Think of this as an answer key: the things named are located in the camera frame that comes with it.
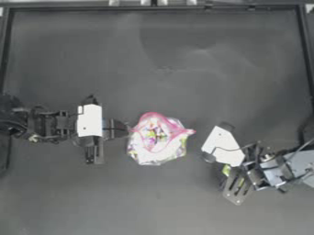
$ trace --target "snack bag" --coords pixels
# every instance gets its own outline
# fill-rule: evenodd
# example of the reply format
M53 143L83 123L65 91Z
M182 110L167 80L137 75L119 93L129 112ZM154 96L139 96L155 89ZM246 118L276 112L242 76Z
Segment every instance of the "snack bag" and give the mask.
M131 130L127 154L139 165L160 165L187 154L187 137L194 133L178 119L146 113Z

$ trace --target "plastic bag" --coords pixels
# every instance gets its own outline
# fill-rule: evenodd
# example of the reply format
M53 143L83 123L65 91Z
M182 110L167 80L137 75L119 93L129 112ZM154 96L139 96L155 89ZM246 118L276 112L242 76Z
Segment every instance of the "plastic bag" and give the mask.
M195 133L180 121L159 113L146 113L131 130L127 154L139 165L160 165L187 154L187 137Z

